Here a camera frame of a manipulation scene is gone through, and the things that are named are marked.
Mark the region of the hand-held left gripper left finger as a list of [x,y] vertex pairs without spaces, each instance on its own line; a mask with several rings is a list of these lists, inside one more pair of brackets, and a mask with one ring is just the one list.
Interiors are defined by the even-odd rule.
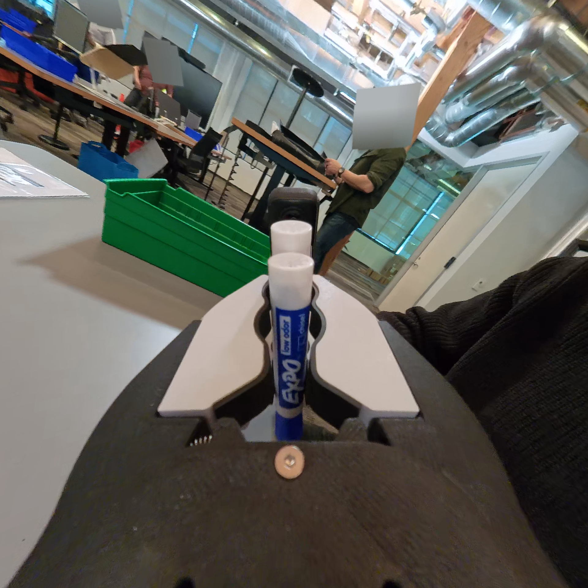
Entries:
[[201,320],[158,407],[160,417],[247,424],[271,405],[268,276],[222,299]]

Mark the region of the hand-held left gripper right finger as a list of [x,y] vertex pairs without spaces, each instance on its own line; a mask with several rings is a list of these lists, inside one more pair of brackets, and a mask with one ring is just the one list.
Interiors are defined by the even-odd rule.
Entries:
[[419,407],[376,316],[314,276],[310,406],[324,420],[414,419]]

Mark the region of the blue dry erase marker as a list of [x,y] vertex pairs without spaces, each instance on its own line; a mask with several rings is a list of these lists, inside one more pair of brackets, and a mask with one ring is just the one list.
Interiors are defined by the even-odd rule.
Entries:
[[308,333],[314,263],[295,252],[268,260],[273,332],[275,436],[292,442],[303,435]]

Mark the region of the red dry erase marker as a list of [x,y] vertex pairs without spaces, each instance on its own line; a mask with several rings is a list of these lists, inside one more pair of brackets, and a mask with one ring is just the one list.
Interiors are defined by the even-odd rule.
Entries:
[[312,256],[312,226],[300,220],[281,220],[270,226],[271,255],[304,254]]

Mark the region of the person's right forearm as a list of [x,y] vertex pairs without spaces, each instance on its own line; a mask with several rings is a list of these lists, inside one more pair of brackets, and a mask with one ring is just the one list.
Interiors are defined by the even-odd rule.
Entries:
[[380,312],[488,434],[542,548],[587,587],[587,258],[555,257],[434,311]]

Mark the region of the green plastic bin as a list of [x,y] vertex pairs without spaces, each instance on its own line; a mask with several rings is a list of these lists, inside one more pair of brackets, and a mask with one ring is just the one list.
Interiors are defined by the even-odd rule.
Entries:
[[164,179],[105,182],[102,241],[218,296],[268,273],[270,240]]

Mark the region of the white door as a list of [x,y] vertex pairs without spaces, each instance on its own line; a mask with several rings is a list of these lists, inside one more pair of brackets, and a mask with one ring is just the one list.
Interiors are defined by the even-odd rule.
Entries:
[[415,305],[434,310],[445,303],[473,298],[539,259],[544,239],[535,226],[533,212],[537,167],[539,164],[511,166],[484,175],[489,188],[506,193],[500,208],[457,252],[455,261],[439,273]]

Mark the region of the wooden standing desk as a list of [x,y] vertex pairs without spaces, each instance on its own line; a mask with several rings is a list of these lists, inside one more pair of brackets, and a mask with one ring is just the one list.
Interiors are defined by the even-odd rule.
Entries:
[[251,127],[248,123],[242,122],[235,117],[232,118],[231,123],[236,126],[246,138],[249,138],[264,156],[275,164],[268,185],[263,195],[261,195],[261,198],[249,220],[249,224],[254,228],[264,231],[264,216],[268,209],[270,193],[280,185],[284,175],[287,175],[287,180],[290,180],[290,183],[286,184],[287,187],[290,187],[294,180],[304,180],[319,187],[327,194],[335,190],[336,184],[333,180],[327,178],[324,173],[318,172],[296,156],[285,151],[283,148],[276,145],[270,138],[265,137],[262,133]]

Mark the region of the blue plastic bin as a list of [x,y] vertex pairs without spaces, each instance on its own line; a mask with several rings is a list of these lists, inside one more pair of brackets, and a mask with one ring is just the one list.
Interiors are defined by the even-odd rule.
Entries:
[[138,169],[103,143],[89,141],[81,144],[77,168],[99,181],[137,179]]

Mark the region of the laminated paper sheet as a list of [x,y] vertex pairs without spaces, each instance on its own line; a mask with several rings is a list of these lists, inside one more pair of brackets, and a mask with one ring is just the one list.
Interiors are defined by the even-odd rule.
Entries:
[[1,198],[86,198],[83,190],[1,148]]

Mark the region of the black computer monitor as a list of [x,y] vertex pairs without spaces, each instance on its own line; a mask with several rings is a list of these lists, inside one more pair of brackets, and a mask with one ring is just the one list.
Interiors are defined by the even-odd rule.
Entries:
[[174,87],[173,99],[180,104],[182,116],[191,112],[201,118],[200,126],[206,128],[223,84],[208,72],[183,59],[180,60],[180,66],[183,86]]

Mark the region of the long wooden desk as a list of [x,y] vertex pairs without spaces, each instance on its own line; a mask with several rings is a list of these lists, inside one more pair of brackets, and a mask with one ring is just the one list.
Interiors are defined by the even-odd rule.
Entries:
[[53,88],[54,103],[58,105],[53,134],[39,135],[38,140],[53,149],[68,151],[69,144],[58,139],[58,132],[62,119],[63,108],[70,111],[87,111],[93,116],[102,119],[104,132],[102,143],[107,149],[112,149],[116,140],[116,153],[121,157],[128,154],[129,136],[137,124],[151,129],[151,135],[155,138],[165,139],[181,148],[190,148],[196,154],[196,148],[204,148],[204,139],[195,141],[184,132],[171,128],[162,123],[160,119],[150,119],[138,111],[125,106],[119,100],[109,99],[104,93],[89,88],[78,81],[67,81],[52,72],[32,63],[22,55],[8,47],[1,47],[3,58],[14,63],[21,71],[28,71],[33,77],[42,79]]

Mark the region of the wooden ceiling beam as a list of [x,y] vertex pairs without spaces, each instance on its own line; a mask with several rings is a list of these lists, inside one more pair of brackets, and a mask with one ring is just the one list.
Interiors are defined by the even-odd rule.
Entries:
[[406,151],[415,143],[421,130],[446,96],[451,84],[473,58],[484,36],[492,27],[491,23],[476,11],[470,11],[471,15],[463,21],[459,35],[447,49],[445,56],[419,96],[412,138],[405,148]]

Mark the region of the silver ventilation ducts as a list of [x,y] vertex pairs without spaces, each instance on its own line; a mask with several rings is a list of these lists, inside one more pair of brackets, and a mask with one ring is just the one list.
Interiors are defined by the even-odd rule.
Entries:
[[504,33],[452,83],[426,131],[457,148],[520,115],[532,130],[571,125],[587,132],[587,29],[542,1],[469,1]]

